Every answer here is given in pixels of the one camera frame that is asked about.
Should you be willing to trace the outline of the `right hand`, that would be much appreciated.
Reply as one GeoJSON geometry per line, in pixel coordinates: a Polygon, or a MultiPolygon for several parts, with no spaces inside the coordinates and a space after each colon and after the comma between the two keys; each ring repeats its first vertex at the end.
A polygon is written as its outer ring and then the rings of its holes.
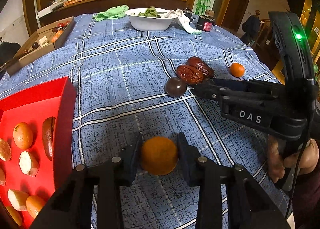
{"type": "MultiPolygon", "coordinates": [[[[294,168],[296,166],[300,152],[283,159],[278,151],[279,144],[277,139],[269,135],[267,142],[268,176],[276,183],[284,177],[285,168],[294,168]]],[[[310,139],[309,145],[304,149],[300,159],[299,175],[311,173],[317,166],[318,160],[319,148],[317,141],[310,139]]]]}

